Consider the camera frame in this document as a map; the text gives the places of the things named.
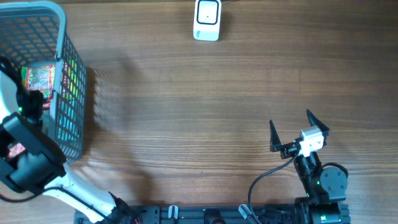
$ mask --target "wooden tabletop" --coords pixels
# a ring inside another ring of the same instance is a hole
[[[269,120],[289,142],[309,108],[331,129],[321,161],[349,170],[353,223],[396,223],[398,3],[230,1],[218,42],[193,39],[194,4],[62,5],[91,83],[72,167],[130,204],[238,206],[286,162],[269,151]],[[304,195],[288,166],[253,199]],[[72,223],[74,212],[46,196],[0,211],[0,223]]]

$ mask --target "wood grain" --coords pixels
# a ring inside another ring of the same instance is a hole
[[[321,160],[350,172],[353,223],[396,222],[398,3],[227,2],[218,42],[193,39],[194,2],[63,8],[91,83],[73,168],[98,187],[131,204],[246,203],[285,162],[268,150],[268,121],[291,141],[310,108],[332,130]],[[288,166],[254,201],[304,194]],[[0,209],[0,223],[73,218],[48,197]]]

